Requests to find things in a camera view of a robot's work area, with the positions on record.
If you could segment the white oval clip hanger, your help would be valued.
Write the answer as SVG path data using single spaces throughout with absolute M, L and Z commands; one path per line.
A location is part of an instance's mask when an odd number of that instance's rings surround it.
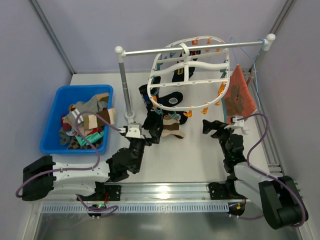
M 195 110 L 203 115 L 217 104 L 230 85 L 230 54 L 221 38 L 203 35 L 175 41 L 156 54 L 146 85 L 146 92 L 156 111 L 183 112 L 190 118 Z M 156 97 L 160 89 L 169 87 L 209 86 L 220 89 L 209 101 L 195 105 L 166 106 Z

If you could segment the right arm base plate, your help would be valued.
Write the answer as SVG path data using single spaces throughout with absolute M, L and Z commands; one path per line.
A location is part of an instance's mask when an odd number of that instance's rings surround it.
M 208 184 L 211 200 L 244 200 L 245 197 L 236 192 L 233 183 L 212 182 Z

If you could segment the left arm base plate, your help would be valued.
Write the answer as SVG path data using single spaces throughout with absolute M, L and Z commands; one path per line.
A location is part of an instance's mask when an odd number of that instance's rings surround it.
M 89 196 L 80 195 L 83 201 L 104 202 L 104 201 L 120 201 L 121 200 L 121 185 L 104 184 L 97 182 L 94 192 Z

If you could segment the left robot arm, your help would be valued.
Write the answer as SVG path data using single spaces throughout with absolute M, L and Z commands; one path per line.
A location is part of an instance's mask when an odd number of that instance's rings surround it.
M 140 172 L 145 147 L 159 144 L 159 137 L 128 138 L 129 147 L 120 148 L 106 161 L 94 166 L 67 164 L 45 155 L 23 169 L 23 183 L 16 196 L 31 202 L 54 195 L 79 195 L 86 201 L 100 201 L 107 193 L 105 183 L 125 180 Z

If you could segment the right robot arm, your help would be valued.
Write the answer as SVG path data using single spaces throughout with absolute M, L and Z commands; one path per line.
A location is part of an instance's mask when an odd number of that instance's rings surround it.
M 202 121 L 202 132 L 218 140 L 228 176 L 224 183 L 208 184 L 211 200 L 250 200 L 262 210 L 262 216 L 275 230 L 299 227 L 309 214 L 294 183 L 287 176 L 273 176 L 253 166 L 244 156 L 244 138 L 234 127 L 219 120 Z

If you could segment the beige brown striped sock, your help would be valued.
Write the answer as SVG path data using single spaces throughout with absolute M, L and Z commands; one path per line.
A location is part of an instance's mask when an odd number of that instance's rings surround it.
M 92 130 L 106 126 L 106 122 L 111 125 L 115 124 L 116 109 L 104 109 L 94 114 L 89 114 L 83 118 L 84 130 Z

